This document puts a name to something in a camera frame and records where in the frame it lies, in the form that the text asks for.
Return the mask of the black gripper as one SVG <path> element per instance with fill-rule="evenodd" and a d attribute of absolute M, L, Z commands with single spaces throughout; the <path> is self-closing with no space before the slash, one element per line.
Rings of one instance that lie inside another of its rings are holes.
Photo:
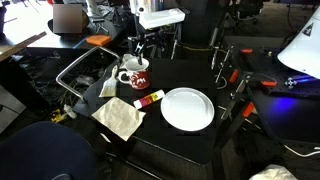
<path fill-rule="evenodd" d="M 138 64 L 142 65 L 141 51 L 148 46 L 156 44 L 156 33 L 152 31 L 139 32 L 136 36 L 129 36 L 128 48 L 132 57 L 138 58 Z"/>

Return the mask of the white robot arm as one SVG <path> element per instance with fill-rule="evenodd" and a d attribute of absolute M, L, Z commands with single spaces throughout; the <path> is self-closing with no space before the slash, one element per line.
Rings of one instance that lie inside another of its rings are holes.
<path fill-rule="evenodd" d="M 180 23 L 185 19 L 185 13 L 179 8 L 153 11 L 152 7 L 154 5 L 153 0 L 129 0 L 130 10 L 133 14 L 136 28 L 134 40 L 137 44 L 133 55 L 138 58 L 139 65 L 142 64 L 141 52 L 149 37 L 152 36 L 152 33 L 148 33 L 148 30 Z"/>

